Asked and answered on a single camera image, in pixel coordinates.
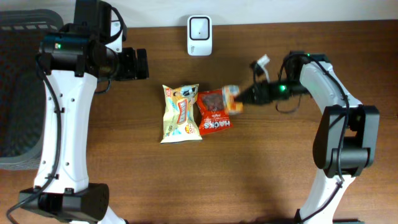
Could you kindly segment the orange tissue pack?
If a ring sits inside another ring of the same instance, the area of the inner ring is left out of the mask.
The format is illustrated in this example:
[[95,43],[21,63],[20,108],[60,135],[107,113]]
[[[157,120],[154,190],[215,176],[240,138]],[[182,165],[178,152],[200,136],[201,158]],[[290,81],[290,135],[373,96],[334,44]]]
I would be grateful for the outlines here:
[[243,112],[243,104],[235,100],[240,94],[237,85],[226,85],[222,89],[224,111],[227,114],[235,115]]

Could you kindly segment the red Hacks candy bag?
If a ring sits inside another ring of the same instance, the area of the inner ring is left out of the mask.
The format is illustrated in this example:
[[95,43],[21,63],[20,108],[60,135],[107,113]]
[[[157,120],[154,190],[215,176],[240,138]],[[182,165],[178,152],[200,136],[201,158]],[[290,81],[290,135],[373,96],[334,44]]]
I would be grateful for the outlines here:
[[199,131],[201,135],[215,133],[233,127],[225,111],[221,89],[199,92],[197,105],[201,114]]

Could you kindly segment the yellow chips bag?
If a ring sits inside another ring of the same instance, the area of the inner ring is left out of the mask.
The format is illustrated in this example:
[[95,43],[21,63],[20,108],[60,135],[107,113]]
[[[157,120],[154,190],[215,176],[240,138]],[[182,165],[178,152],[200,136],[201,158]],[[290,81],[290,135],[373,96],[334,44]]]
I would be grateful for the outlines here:
[[162,87],[165,96],[165,113],[164,134],[160,143],[201,141],[202,137],[193,116],[199,84],[184,85],[175,89],[166,85]]

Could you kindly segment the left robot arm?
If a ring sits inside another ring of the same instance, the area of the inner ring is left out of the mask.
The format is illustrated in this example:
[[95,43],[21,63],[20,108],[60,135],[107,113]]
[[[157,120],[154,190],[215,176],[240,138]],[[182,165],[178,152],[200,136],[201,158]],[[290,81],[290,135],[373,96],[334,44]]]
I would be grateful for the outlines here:
[[145,80],[145,49],[123,47],[127,28],[104,1],[77,1],[72,23],[47,34],[35,62],[46,93],[43,146],[32,188],[17,208],[63,223],[123,223],[109,206],[109,187],[89,181],[88,122],[99,82]]

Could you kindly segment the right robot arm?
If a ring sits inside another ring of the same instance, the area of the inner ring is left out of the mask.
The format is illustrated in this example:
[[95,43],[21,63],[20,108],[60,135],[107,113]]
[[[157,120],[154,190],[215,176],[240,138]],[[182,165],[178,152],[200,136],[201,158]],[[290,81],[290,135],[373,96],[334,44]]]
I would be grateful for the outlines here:
[[250,105],[266,105],[293,96],[310,95],[322,118],[313,142],[317,173],[304,205],[293,223],[333,223],[335,211],[347,188],[372,166],[380,112],[364,105],[341,83],[324,54],[291,51],[285,56],[276,81],[257,81],[266,75],[268,56],[251,64],[253,84],[235,97]]

